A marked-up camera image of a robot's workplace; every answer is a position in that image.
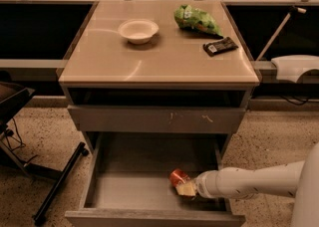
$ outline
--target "chair leg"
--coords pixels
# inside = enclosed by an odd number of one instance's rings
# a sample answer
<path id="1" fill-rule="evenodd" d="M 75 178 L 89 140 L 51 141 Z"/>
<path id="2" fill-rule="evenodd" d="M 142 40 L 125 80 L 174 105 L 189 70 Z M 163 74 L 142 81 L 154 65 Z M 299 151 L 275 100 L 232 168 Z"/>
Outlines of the chair leg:
<path id="1" fill-rule="evenodd" d="M 5 132 L 3 132 L 0 136 L 0 147 L 1 149 L 14 161 L 14 163 L 22 170 L 22 172 L 29 178 L 33 178 L 33 176 L 27 171 L 27 169 L 22 164 L 21 160 L 14 154 L 9 148 L 3 143 L 5 138 Z"/>
<path id="2" fill-rule="evenodd" d="M 64 180 L 67 178 L 70 170 L 72 169 L 73 165 L 77 161 L 80 154 L 84 156 L 88 155 L 89 152 L 84 148 L 85 144 L 80 142 L 74 153 L 72 154 L 71 158 L 69 159 L 67 165 L 65 166 L 64 170 L 61 173 L 60 178 L 56 181 L 54 186 L 52 187 L 51 191 L 47 195 L 46 199 L 42 203 L 40 209 L 38 210 L 37 214 L 33 216 L 34 223 L 36 226 L 42 225 L 45 221 L 45 213 L 48 210 L 49 206 L 51 205 L 55 195 L 57 194 L 58 190 L 60 189 L 61 185 L 63 184 Z"/>

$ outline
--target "drawer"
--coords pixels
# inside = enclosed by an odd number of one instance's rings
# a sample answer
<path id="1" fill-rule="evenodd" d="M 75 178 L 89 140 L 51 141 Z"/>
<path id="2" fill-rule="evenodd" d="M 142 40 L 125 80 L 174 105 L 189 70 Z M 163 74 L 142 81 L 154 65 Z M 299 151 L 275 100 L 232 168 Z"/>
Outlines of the drawer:
<path id="1" fill-rule="evenodd" d="M 191 177 L 218 169 L 214 139 L 196 134 L 101 133 L 74 226 L 241 226 L 228 201 L 176 195 L 176 168 Z"/>
<path id="2" fill-rule="evenodd" d="M 244 108 L 69 106 L 80 131 L 235 133 Z"/>

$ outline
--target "orange object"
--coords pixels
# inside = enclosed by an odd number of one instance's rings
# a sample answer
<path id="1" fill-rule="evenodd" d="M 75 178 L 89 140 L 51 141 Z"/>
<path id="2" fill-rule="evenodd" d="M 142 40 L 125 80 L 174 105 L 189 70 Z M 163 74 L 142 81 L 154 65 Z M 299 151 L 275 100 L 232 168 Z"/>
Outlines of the orange object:
<path id="1" fill-rule="evenodd" d="M 187 183 L 187 182 L 191 181 L 191 179 L 185 172 L 183 172 L 181 169 L 177 168 L 176 170 L 174 170 L 170 174 L 169 181 L 173 187 L 177 187 L 180 184 Z"/>

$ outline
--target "cabinet panel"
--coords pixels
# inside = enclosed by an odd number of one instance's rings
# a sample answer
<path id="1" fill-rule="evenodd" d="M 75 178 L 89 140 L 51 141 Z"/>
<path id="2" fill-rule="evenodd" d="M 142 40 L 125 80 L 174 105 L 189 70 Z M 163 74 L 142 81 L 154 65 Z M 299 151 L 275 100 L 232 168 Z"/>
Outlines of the cabinet panel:
<path id="1" fill-rule="evenodd" d="M 69 106 L 81 131 L 235 133 L 245 109 Z"/>

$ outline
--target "terrazzo floor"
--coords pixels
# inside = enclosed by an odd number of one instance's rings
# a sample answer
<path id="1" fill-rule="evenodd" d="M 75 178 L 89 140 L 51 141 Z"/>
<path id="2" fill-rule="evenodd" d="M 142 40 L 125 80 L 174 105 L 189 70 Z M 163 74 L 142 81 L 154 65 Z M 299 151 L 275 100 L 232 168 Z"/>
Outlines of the terrazzo floor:
<path id="1" fill-rule="evenodd" d="M 15 120 L 26 144 L 15 152 L 25 160 L 38 155 L 32 163 L 62 170 L 79 141 L 84 141 L 65 108 L 24 108 Z M 319 141 L 318 120 L 319 112 L 248 112 L 223 165 L 254 169 L 303 160 Z M 91 159 L 90 154 L 78 159 L 44 226 L 72 226 L 64 214 L 78 209 Z M 52 185 L 0 166 L 0 226 L 33 226 L 32 215 Z M 290 224 L 294 200 L 260 194 L 252 200 L 231 200 L 230 205 L 233 214 L 246 216 L 244 227 L 285 227 Z"/>

